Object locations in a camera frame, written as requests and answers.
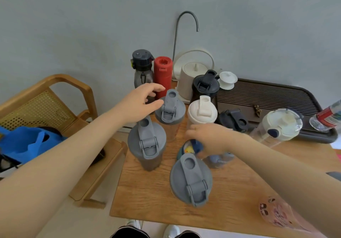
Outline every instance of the red bottle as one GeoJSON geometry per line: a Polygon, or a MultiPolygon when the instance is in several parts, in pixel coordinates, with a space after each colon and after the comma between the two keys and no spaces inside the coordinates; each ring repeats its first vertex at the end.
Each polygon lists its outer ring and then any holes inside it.
{"type": "Polygon", "coordinates": [[[163,85],[166,89],[156,93],[156,98],[166,96],[171,89],[173,61],[167,56],[159,56],[154,60],[154,82],[163,85]]]}

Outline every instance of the woven cane panel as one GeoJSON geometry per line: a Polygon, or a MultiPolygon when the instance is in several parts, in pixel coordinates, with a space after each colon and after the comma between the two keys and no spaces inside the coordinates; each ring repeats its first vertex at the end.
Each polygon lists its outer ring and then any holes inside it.
{"type": "Polygon", "coordinates": [[[49,126],[62,132],[76,117],[56,99],[50,91],[45,91],[17,110],[0,119],[0,125],[8,130],[20,126],[49,126]]]}

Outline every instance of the dark brown slatted tray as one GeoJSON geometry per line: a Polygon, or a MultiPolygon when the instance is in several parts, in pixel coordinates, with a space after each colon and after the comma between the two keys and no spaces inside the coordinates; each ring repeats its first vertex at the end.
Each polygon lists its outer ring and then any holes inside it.
{"type": "Polygon", "coordinates": [[[240,108],[252,128],[270,111],[291,107],[304,116],[299,137],[320,143],[332,143],[337,139],[334,129],[320,132],[310,126],[309,118],[322,108],[309,91],[300,87],[239,79],[232,90],[220,89],[215,102],[219,113],[240,108]],[[254,105],[262,110],[261,117],[256,116],[254,105]]]}

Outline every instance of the person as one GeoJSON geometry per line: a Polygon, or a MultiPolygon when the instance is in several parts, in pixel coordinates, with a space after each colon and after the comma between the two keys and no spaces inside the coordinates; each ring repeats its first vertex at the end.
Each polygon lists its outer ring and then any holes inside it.
{"type": "MultiPolygon", "coordinates": [[[[147,83],[131,91],[114,108],[62,143],[24,164],[0,181],[0,237],[35,237],[57,211],[99,151],[123,125],[138,122],[162,106],[162,100],[145,104],[153,91],[147,83]]],[[[341,237],[341,182],[242,134],[217,124],[192,125],[188,139],[202,142],[199,158],[229,151],[250,166],[289,205],[329,238],[341,237]]],[[[194,238],[169,226],[165,237],[194,238]]],[[[112,236],[147,237],[131,220],[112,236]]]]}

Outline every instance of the person's left arm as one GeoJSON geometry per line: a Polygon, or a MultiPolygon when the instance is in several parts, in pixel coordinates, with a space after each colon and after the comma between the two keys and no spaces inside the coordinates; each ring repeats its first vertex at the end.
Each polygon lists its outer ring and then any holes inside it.
{"type": "Polygon", "coordinates": [[[59,145],[26,163],[0,181],[0,237],[35,237],[57,211],[110,137],[126,123],[137,122],[162,106],[145,104],[152,91],[147,83],[117,106],[59,145]]]}

